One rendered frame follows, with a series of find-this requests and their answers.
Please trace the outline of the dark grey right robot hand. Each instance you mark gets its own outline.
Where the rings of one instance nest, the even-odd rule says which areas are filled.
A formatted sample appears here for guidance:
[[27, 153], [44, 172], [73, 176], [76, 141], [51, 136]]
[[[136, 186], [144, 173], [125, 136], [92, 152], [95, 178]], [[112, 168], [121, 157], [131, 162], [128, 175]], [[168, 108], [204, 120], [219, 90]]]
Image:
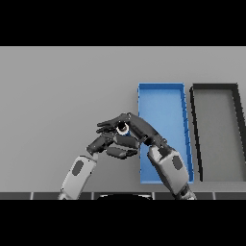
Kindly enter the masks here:
[[167, 140], [163, 138], [147, 121], [130, 112], [121, 113], [114, 119], [98, 123], [97, 134], [115, 132], [120, 124], [125, 123], [129, 126], [130, 132], [134, 134], [140, 143], [147, 146], [158, 146], [159, 148], [170, 149]]

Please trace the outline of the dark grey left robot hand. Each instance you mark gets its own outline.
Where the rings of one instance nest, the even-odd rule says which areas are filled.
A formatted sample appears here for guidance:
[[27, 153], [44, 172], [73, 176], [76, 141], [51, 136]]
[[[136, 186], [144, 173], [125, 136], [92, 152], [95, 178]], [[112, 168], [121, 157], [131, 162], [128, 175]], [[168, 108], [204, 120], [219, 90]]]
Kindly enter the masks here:
[[130, 135], [106, 133], [99, 135], [86, 150], [93, 156], [95, 153], [106, 152], [110, 157], [124, 160], [137, 154], [139, 142]]

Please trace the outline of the blue pipe with pale ring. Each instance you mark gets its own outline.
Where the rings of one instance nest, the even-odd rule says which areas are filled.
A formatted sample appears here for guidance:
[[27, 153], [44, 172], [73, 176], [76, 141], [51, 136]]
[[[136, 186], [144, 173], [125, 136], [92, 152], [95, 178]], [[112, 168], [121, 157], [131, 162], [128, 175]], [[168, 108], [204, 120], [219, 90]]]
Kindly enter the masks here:
[[120, 135], [130, 134], [130, 128], [125, 122], [120, 122], [118, 126], [116, 127], [116, 130]]

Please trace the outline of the blue bin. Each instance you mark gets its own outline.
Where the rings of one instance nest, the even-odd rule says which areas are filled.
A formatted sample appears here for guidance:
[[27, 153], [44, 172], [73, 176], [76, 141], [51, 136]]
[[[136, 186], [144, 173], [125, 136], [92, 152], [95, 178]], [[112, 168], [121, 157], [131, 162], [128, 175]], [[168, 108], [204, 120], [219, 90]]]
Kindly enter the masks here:
[[167, 144], [182, 156], [189, 175], [194, 181], [192, 153], [188, 129], [185, 85], [183, 83], [139, 83], [138, 115], [164, 138]]

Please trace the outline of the dark grey bin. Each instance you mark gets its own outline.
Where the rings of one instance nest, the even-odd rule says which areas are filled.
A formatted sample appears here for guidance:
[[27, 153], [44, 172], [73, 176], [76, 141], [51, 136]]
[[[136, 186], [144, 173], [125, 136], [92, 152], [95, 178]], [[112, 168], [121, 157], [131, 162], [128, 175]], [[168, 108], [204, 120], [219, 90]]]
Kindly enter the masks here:
[[238, 84], [189, 90], [201, 182], [246, 182], [246, 125]]

